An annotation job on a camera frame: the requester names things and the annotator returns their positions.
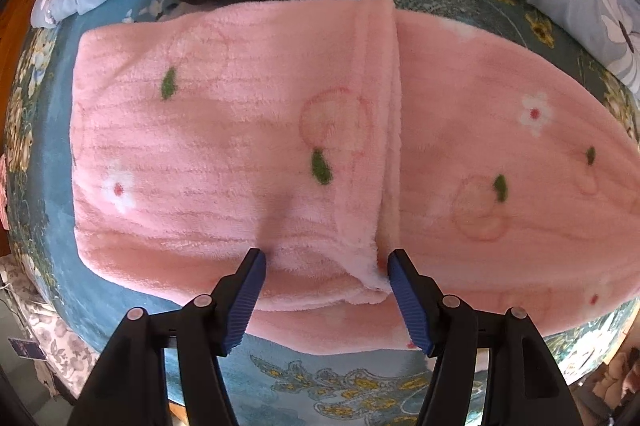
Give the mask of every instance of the folded pink blanket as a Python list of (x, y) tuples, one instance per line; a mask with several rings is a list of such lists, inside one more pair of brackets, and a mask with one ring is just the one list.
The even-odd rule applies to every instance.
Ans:
[(575, 80), (391, 0), (240, 4), (86, 33), (76, 240), (98, 275), (184, 304), (268, 255), (248, 332), (314, 354), (407, 348), (404, 247), (543, 334), (640, 286), (637, 147)]

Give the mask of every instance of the gray floral cloth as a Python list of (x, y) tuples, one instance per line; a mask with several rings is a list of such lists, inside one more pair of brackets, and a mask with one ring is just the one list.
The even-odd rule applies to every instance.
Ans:
[(30, 257), (16, 259), (13, 255), (7, 255), (0, 258), (2, 284), (12, 295), (53, 372), (69, 392), (78, 397), (98, 354), (68, 329), (53, 306), (40, 295), (28, 274), (34, 277), (34, 265)]

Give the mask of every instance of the screw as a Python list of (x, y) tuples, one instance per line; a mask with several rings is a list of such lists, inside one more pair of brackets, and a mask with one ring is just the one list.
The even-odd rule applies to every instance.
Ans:
[(201, 294), (200, 296), (195, 297), (195, 299), (193, 300), (193, 304), (196, 307), (208, 307), (209, 305), (211, 305), (212, 301), (213, 298), (208, 294)]
[(527, 317), (527, 311), (522, 307), (513, 307), (511, 309), (511, 315), (518, 320), (524, 320)]
[(129, 318), (131, 321), (139, 320), (144, 315), (145, 310), (141, 309), (140, 307), (133, 307), (132, 309), (129, 309), (129, 312), (127, 312), (127, 318)]
[(444, 303), (444, 307), (455, 309), (456, 307), (460, 307), (460, 298), (458, 298), (457, 296), (453, 296), (452, 294), (447, 294), (442, 299), (442, 303)]

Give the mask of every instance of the pink blanket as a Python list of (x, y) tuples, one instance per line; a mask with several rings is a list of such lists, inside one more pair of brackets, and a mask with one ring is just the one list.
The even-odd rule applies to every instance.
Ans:
[(638, 292), (637, 147), (574, 79), (479, 29), (391, 0), (109, 26), (82, 37), (73, 98), (82, 261), (184, 304), (260, 247), (248, 332), (296, 350), (408, 347), (395, 247), (543, 334)]

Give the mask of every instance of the blue gripper pad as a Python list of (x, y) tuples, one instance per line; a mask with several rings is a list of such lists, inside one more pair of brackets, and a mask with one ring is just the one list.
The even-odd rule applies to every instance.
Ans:
[[(218, 287), (222, 285), (221, 289), (224, 289), (225, 295), (230, 297), (226, 312), (226, 334), (221, 341), (225, 355), (242, 341), (266, 273), (267, 259), (264, 253), (260, 249), (250, 249), (236, 273), (220, 280), (222, 282), (224, 279), (229, 279), (230, 282), (218, 284)], [(215, 292), (213, 296), (220, 302)]]
[[(405, 262), (401, 262), (402, 255), (406, 258)], [(414, 278), (413, 282), (420, 283), (420, 276), (415, 271), (413, 264), (408, 260), (406, 253), (404, 251), (398, 253), (398, 250), (389, 255), (387, 264), (389, 282), (391, 282), (391, 289), (393, 289), (396, 296), (402, 319), (404, 319), (404, 324), (409, 330), (412, 342), (421, 348), (427, 356), (430, 356), (433, 352), (434, 343), (430, 338), (428, 316), (425, 309), (422, 308), (418, 296), (415, 294), (410, 275), (402, 266), (406, 262), (409, 263), (411, 270), (415, 273), (414, 276), (411, 276), (411, 278)]]

